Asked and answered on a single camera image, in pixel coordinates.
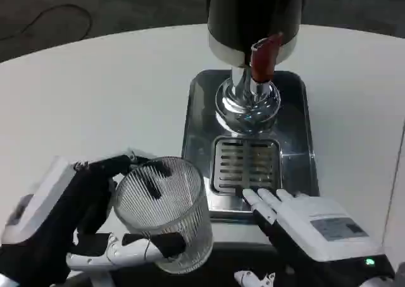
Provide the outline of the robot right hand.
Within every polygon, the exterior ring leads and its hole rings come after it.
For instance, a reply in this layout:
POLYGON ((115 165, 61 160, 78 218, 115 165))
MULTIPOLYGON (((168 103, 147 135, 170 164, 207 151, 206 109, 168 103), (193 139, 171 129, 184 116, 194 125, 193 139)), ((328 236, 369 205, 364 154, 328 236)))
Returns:
POLYGON ((336 201, 284 189, 242 191, 259 229, 305 286, 394 286, 376 242, 336 201))

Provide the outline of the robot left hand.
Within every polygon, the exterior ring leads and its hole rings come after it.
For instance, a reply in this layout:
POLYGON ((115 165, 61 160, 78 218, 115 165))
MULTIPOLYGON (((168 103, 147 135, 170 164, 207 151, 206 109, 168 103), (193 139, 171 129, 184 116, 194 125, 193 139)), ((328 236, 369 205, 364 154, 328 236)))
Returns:
POLYGON ((52 286, 72 271, 103 273, 172 258, 185 251, 178 233, 143 236, 102 233, 116 190, 115 176, 145 165, 161 177, 163 162, 126 150, 94 162, 57 157, 24 195, 1 235, 2 286, 52 286))

